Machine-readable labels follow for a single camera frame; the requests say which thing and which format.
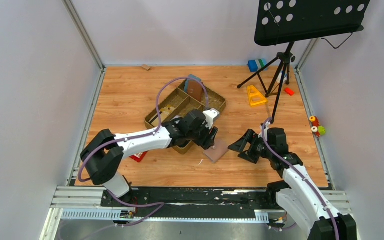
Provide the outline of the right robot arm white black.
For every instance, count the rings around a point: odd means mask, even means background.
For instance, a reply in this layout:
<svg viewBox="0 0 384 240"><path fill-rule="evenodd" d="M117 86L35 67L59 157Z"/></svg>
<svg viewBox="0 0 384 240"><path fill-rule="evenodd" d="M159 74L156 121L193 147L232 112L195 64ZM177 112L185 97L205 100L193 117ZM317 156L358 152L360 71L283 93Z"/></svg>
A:
<svg viewBox="0 0 384 240"><path fill-rule="evenodd" d="M267 159L282 178L267 185L266 204L281 207L309 240L356 240L357 223L350 214L341 213L321 193L310 178L303 161L289 150L282 128L262 128L262 133L247 132L228 147L251 163Z"/></svg>

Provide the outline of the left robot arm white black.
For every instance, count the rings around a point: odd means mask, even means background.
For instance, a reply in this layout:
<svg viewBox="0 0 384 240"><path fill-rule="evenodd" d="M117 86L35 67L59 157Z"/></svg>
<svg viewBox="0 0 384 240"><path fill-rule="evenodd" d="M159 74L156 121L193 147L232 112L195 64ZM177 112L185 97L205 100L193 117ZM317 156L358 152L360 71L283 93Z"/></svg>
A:
<svg viewBox="0 0 384 240"><path fill-rule="evenodd" d="M133 201L131 187L118 168L125 158L138 153L173 147L184 148L190 142L207 150L215 144L218 128L214 126L220 112L191 110L185 117L174 118L152 129L129 134L100 131L80 154L82 166L95 186L102 185L114 195L120 206Z"/></svg>

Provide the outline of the pink card holder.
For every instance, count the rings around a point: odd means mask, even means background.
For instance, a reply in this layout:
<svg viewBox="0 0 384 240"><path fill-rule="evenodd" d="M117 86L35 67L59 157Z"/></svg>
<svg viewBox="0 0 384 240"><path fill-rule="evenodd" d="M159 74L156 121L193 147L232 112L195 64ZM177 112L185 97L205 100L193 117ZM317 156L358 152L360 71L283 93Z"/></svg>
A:
<svg viewBox="0 0 384 240"><path fill-rule="evenodd" d="M211 163L215 164L228 152L228 144L222 139L216 139L214 145L209 149L204 150L203 154L210 160Z"/></svg>

